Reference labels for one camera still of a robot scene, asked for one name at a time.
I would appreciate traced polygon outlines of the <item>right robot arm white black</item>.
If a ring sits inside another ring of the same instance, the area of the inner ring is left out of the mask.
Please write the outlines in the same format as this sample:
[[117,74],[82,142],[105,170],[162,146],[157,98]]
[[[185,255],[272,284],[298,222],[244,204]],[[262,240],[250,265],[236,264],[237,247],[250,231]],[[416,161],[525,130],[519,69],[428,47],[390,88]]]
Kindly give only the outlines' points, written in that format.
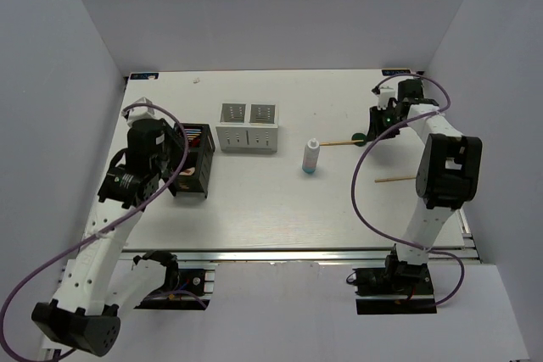
[[369,109],[369,142],[398,136],[400,129],[408,126],[424,143],[415,180],[417,206],[383,272],[384,285],[401,293],[426,267],[428,251],[446,221],[473,200],[483,143],[449,123],[438,103],[424,96],[420,79],[400,81],[395,89],[381,82],[372,92],[378,102]]

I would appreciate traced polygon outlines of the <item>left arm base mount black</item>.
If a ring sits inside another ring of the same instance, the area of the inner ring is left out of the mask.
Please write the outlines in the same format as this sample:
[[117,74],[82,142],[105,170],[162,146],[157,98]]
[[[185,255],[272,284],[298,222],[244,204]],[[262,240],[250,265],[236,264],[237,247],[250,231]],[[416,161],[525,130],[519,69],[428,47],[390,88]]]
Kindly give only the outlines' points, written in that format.
[[158,291],[145,298],[136,309],[168,311],[205,311],[214,290],[213,268],[184,267],[179,270],[176,288],[166,295]]

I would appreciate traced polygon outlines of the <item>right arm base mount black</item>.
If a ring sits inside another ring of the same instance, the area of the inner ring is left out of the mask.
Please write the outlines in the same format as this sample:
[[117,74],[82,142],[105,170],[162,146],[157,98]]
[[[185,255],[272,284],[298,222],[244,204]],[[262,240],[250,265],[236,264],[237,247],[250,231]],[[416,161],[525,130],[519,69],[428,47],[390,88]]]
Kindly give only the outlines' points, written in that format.
[[421,278],[385,278],[385,268],[357,268],[345,282],[355,289],[358,315],[433,315],[434,286],[427,270]]

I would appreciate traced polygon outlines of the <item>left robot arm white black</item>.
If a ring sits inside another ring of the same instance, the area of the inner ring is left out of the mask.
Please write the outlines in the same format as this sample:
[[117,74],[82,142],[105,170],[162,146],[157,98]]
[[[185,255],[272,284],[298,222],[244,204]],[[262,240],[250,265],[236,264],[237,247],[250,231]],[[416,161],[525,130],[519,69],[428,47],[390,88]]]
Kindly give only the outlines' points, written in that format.
[[125,315],[149,294],[177,288],[176,256],[164,251],[144,254],[120,283],[110,281],[149,199],[171,188],[188,147],[181,125],[164,119],[131,123],[127,146],[111,159],[98,190],[86,243],[52,299],[32,311],[50,340],[102,357],[112,349]]

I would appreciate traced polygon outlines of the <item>peach round powder puff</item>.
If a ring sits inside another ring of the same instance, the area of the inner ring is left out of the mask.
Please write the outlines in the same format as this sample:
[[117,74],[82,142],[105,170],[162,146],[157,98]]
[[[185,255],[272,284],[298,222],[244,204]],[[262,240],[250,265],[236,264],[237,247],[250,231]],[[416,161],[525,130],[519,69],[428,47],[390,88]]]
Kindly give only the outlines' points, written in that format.
[[179,176],[192,176],[194,175],[196,172],[196,168],[195,167],[189,167],[189,168],[186,168],[184,170],[182,170],[180,173],[179,173]]

